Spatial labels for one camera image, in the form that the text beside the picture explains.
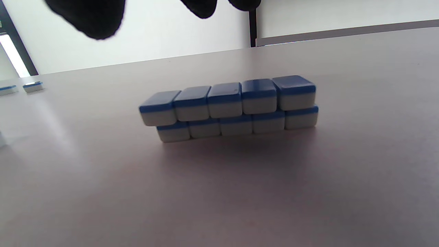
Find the person's right hand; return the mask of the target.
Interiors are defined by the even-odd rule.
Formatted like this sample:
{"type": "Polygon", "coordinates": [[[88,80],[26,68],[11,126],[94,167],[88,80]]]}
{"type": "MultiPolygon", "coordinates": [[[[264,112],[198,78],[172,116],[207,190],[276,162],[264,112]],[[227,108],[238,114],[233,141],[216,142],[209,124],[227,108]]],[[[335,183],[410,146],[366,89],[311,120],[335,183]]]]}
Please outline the person's right hand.
{"type": "MultiPolygon", "coordinates": [[[[211,17],[218,0],[178,0],[200,19],[211,17]]],[[[94,40],[105,40],[119,30],[126,0],[44,0],[49,9],[94,40]]],[[[228,0],[240,11],[254,11],[261,0],[228,0]]]]}

